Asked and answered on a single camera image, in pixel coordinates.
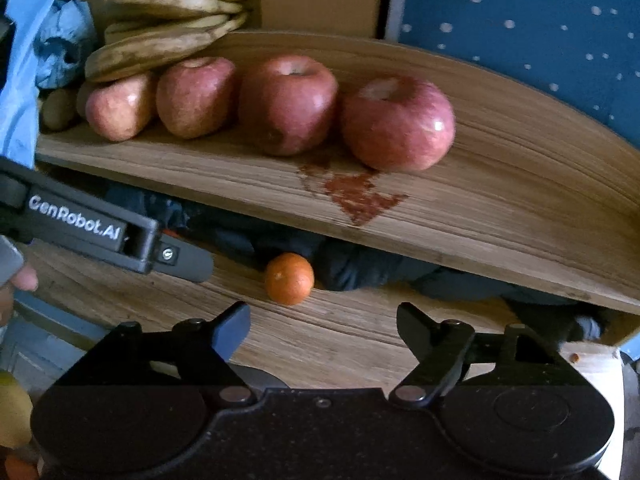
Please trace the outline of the person's hand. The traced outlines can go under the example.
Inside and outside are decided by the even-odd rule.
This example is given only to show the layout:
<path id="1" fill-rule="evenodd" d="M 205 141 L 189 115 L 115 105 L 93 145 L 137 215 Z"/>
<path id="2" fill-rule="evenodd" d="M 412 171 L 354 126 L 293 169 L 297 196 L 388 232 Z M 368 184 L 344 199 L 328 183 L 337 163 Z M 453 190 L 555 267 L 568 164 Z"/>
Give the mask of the person's hand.
<path id="1" fill-rule="evenodd" d="M 11 321 L 14 309 L 14 292 L 34 292 L 39 285 L 36 270 L 26 263 L 21 270 L 14 275 L 0 289 L 0 326 L 6 326 Z"/>

